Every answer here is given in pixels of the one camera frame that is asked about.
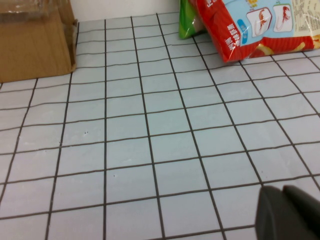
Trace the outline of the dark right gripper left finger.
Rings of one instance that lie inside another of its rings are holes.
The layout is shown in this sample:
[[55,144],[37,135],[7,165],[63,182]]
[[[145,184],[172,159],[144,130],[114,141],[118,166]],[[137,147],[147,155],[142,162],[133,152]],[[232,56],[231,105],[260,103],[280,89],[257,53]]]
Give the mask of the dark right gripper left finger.
[[273,186],[259,191],[255,217],[258,240],[312,240],[313,232],[284,193]]

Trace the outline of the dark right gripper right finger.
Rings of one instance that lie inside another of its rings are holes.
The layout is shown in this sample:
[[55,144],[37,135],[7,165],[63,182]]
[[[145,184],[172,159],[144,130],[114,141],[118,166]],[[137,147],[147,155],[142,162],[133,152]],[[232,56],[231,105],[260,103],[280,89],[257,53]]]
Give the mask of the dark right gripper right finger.
[[293,204],[308,229],[320,239],[320,201],[294,185],[285,185],[283,193]]

